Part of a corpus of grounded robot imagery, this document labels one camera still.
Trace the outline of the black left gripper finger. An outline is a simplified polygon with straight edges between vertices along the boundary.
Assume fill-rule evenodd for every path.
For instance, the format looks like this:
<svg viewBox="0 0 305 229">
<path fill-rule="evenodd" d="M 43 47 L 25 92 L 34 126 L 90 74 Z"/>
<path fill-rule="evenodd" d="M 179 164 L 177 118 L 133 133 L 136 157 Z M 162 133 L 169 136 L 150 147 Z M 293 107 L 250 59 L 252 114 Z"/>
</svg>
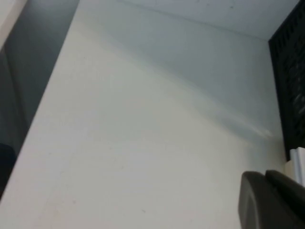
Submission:
<svg viewBox="0 0 305 229">
<path fill-rule="evenodd" d="M 239 219 L 243 229 L 303 229 L 305 187 L 275 170 L 243 172 Z"/>
</svg>

